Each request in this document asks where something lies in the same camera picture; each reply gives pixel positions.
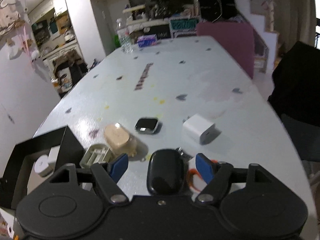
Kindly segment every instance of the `black chair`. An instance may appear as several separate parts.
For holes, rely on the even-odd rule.
[[[306,173],[314,174],[311,162],[320,162],[320,127],[297,121],[286,114],[281,120],[294,144],[301,160],[308,161]],[[320,180],[320,171],[309,179],[311,185]]]
[[[320,50],[298,41],[272,74],[268,101],[279,118],[286,114],[320,126]]]

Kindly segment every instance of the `plastic bottle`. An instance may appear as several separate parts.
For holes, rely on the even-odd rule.
[[[121,44],[122,50],[125,53],[132,52],[132,44],[129,36],[129,30],[121,18],[117,19],[117,34],[119,37],[119,42]]]

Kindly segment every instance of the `table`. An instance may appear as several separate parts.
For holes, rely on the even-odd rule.
[[[148,63],[153,65],[143,88],[135,90]],[[179,95],[186,95],[185,101],[177,100]],[[221,131],[204,146],[181,133],[183,120],[195,113],[213,120]],[[158,134],[139,135],[134,130],[144,116],[160,119]],[[158,149],[182,147],[189,154],[202,152],[239,168],[259,163],[307,204],[309,218],[302,237],[318,237],[315,205],[293,144],[256,86],[213,38],[162,40],[154,47],[135,47],[130,54],[115,50],[60,101],[35,135],[69,125],[88,148],[105,143],[105,126],[117,122],[145,145],[118,183],[128,197],[148,194],[148,161],[143,158]]]

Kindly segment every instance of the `pink chair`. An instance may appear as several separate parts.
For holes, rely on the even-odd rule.
[[[204,22],[196,26],[197,36],[211,36],[253,78],[254,36],[249,23]]]

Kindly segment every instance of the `charger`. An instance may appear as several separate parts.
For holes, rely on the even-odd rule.
[[[195,114],[184,122],[182,130],[197,143],[203,144],[214,133],[215,123]]]

